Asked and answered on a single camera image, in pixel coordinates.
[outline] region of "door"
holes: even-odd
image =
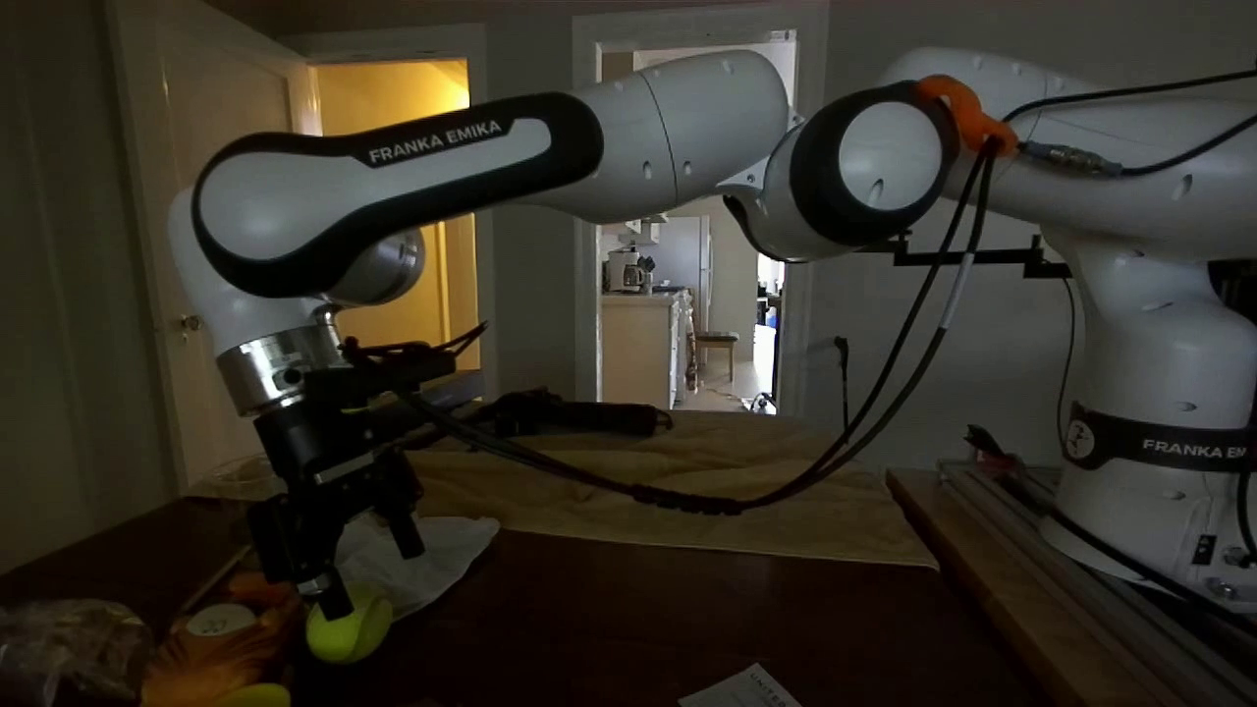
[[[307,131],[309,71],[300,55],[195,0],[116,0],[109,25],[168,436],[182,486],[190,486],[257,461],[258,440],[236,411],[177,283],[167,209],[232,136]]]

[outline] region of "orange object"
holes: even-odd
[[[938,98],[952,109],[958,143],[967,151],[980,153],[996,136],[997,143],[997,158],[1015,158],[1018,153],[1018,132],[1007,122],[990,119],[982,109],[980,96],[967,84],[958,84],[952,75],[933,75],[933,80],[922,80],[917,88],[926,98]]]
[[[300,635],[304,602],[258,568],[232,572],[219,594],[177,617],[151,660],[140,707],[285,707],[288,647]]]

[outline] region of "floor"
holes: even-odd
[[[718,352],[702,365],[700,384],[676,407],[709,407],[709,411],[773,411],[768,405],[773,381],[773,329],[753,329],[753,360],[739,360],[736,376],[718,360]]]

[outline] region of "wooden table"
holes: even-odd
[[[109,596],[167,627],[245,542],[232,501],[168,501],[0,577],[0,606]],[[358,666],[300,660],[300,703],[676,703],[764,664],[807,707],[1041,703],[934,568],[501,533]]]

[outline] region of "cabinet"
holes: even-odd
[[[603,384],[599,402],[671,407],[688,394],[693,299],[603,293]]]

